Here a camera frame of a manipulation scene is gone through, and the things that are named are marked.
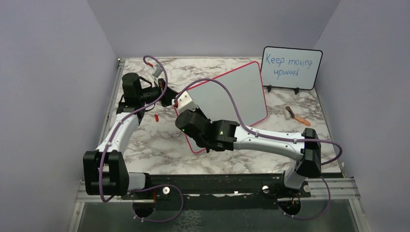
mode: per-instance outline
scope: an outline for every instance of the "gray wall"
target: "gray wall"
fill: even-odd
[[[117,59],[85,0],[0,6],[0,231],[65,231]]]
[[[88,0],[116,55],[261,56],[313,48],[339,0]]]
[[[316,82],[372,231],[410,227],[410,1],[342,0]]]

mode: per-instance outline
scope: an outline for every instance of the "whiteboard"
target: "whiteboard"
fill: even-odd
[[[254,125],[268,116],[258,62],[250,62],[214,79],[228,88],[246,125]],[[228,94],[220,85],[214,82],[203,82],[188,89],[188,93],[211,121],[226,119],[239,122]],[[192,138],[188,136],[186,138],[192,152],[198,153],[204,150],[198,147]]]
[[[322,55],[320,50],[265,47],[261,65],[264,86],[313,89]]]

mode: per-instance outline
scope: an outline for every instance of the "whiteboard with handwriting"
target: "whiteboard with handwriting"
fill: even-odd
[[[266,47],[261,65],[264,86],[313,89],[322,55],[320,50]]]

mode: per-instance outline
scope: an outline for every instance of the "orange handle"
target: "orange handle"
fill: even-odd
[[[302,118],[301,116],[295,115],[295,118],[294,118],[294,119],[295,119],[296,121],[298,121],[298,122],[300,122],[300,123],[303,123],[303,124],[305,124],[306,126],[310,127],[310,122],[307,121],[306,119]]]

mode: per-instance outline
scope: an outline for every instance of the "marble surface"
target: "marble surface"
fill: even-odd
[[[193,80],[215,77],[251,61],[261,62],[260,58],[160,58],[169,78],[169,87],[180,91]],[[128,59],[123,75],[138,73],[148,77],[148,66],[141,58]],[[117,95],[117,103],[123,94],[122,83]],[[268,117],[254,125],[259,129],[280,132],[302,132],[305,125],[296,120],[286,120],[282,109],[289,105],[295,114],[311,122],[320,139],[330,139],[322,109],[315,90],[301,90],[295,95],[293,90],[265,90]],[[249,174],[282,173],[291,160],[276,154],[259,151],[224,151],[210,153],[191,152],[184,134],[175,127],[176,114],[172,107],[146,112],[138,130],[134,132],[124,152],[129,172],[148,172],[150,174]],[[322,144],[322,162],[335,157],[332,145]],[[322,167],[323,172],[340,172],[337,162]]]

